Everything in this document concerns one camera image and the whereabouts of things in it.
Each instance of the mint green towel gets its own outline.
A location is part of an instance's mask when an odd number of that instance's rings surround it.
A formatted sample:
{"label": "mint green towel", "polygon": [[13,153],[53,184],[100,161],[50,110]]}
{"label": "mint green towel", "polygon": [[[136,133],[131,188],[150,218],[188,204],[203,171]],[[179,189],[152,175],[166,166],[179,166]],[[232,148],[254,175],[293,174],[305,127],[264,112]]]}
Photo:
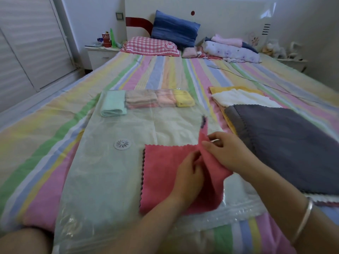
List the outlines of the mint green towel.
{"label": "mint green towel", "polygon": [[112,117],[126,114],[127,109],[125,108],[125,93],[125,90],[107,91],[100,109],[100,114],[103,117]]}

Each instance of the dark gray blanket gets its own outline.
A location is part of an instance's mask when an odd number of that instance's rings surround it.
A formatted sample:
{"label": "dark gray blanket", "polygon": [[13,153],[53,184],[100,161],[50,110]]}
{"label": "dark gray blanket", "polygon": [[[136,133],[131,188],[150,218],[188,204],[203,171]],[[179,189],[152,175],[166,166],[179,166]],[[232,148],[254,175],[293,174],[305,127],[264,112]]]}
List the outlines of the dark gray blanket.
{"label": "dark gray blanket", "polygon": [[240,139],[267,166],[307,193],[339,194],[339,144],[293,110],[225,109]]}

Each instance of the nightstand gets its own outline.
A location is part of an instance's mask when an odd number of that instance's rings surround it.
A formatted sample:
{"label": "nightstand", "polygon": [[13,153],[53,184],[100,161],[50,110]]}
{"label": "nightstand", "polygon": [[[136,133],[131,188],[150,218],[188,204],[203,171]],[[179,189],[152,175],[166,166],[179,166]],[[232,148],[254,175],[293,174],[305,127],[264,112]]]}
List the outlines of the nightstand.
{"label": "nightstand", "polygon": [[107,61],[114,58],[115,55],[120,51],[117,48],[106,48],[106,47],[85,47],[90,57],[92,70],[99,68],[104,65]]}
{"label": "nightstand", "polygon": [[294,60],[294,59],[277,59],[277,61],[298,70],[299,72],[303,73],[307,68],[307,59],[303,59],[301,61]]}

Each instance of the yellow towel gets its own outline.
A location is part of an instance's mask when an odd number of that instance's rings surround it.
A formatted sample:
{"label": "yellow towel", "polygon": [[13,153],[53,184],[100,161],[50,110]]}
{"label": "yellow towel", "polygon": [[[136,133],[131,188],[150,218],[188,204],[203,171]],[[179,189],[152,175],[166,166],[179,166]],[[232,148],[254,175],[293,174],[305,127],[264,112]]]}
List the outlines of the yellow towel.
{"label": "yellow towel", "polygon": [[174,89],[172,92],[178,107],[192,107],[195,105],[195,102],[188,91]]}
{"label": "yellow towel", "polygon": [[[241,90],[244,90],[244,91],[249,92],[249,93],[258,93],[258,94],[260,94],[260,95],[264,95],[263,92],[260,91],[260,90],[249,89],[249,88],[247,88],[247,87],[245,87],[245,86],[230,86],[230,87],[210,86],[210,91],[211,91],[212,94],[215,94],[215,93],[221,93],[221,92],[223,92],[223,91],[230,91],[230,90],[232,90],[232,89],[236,89],[236,90],[241,89]],[[232,133],[234,133],[235,135],[238,135],[238,134],[237,134],[237,131],[235,130],[234,125],[232,124],[232,122],[231,122],[230,119],[226,116],[226,114],[225,114],[225,112],[224,112],[225,107],[224,107],[224,106],[221,106],[216,100],[214,100],[214,101],[218,104],[218,106],[219,106],[219,108],[220,108],[220,110],[221,110],[221,112],[222,112],[222,115],[224,116],[224,119],[226,120],[227,125],[228,125],[228,127],[231,129]]]}

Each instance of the headboard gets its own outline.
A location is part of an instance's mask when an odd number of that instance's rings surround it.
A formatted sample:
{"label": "headboard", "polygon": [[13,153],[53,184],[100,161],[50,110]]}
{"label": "headboard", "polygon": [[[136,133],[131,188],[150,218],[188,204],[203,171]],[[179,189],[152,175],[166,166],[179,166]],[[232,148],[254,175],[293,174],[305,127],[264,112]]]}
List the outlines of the headboard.
{"label": "headboard", "polygon": [[156,10],[201,24],[205,37],[242,38],[260,50],[266,42],[277,0],[125,0],[127,38],[149,37]]}

